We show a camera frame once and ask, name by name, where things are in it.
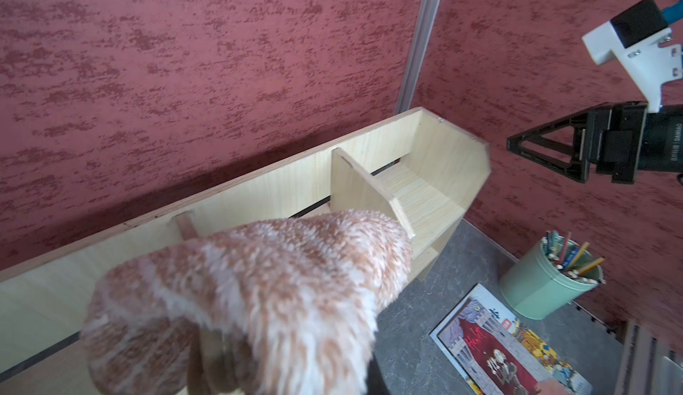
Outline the beige striped fluffy cloth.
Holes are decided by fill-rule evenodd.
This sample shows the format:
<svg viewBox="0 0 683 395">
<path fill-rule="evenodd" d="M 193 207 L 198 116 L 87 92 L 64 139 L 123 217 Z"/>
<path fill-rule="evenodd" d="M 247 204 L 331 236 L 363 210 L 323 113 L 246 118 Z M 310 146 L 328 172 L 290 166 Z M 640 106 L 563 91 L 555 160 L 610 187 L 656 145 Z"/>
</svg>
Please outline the beige striped fluffy cloth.
<svg viewBox="0 0 683 395">
<path fill-rule="evenodd" d="M 363 394 L 377 318 L 407 286 L 402 225 L 345 210 L 254 222 L 128 260 L 96 284 L 79 338 L 104 394 L 174 394 L 200 330 L 247 394 Z"/>
</svg>

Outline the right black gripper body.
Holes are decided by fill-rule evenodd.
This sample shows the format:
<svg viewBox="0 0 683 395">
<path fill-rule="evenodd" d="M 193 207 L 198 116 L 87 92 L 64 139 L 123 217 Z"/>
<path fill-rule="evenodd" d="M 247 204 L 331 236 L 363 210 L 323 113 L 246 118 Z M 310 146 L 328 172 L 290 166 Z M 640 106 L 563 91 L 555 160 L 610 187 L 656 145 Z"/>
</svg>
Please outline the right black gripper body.
<svg viewBox="0 0 683 395">
<path fill-rule="evenodd" d="M 590 167 L 612 183 L 632 185 L 640 171 L 682 178 L 682 106 L 649 112 L 642 103 L 601 105 L 573 116 L 581 136 L 575 146 L 573 178 L 588 179 Z"/>
</svg>

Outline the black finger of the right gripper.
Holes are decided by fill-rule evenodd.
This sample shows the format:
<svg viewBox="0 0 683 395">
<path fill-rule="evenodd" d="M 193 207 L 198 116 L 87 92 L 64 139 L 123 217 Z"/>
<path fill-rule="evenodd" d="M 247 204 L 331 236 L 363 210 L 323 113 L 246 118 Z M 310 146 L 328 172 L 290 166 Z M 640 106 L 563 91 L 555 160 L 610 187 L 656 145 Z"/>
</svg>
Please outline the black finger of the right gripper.
<svg viewBox="0 0 683 395">
<path fill-rule="evenodd" d="M 586 183 L 590 162 L 585 144 L 590 116 L 591 111 L 577 112 L 513 135 L 507 139 L 507 151 L 574 182 Z M 551 139 L 552 133 L 565 128 L 571 130 L 569 144 Z"/>
</svg>

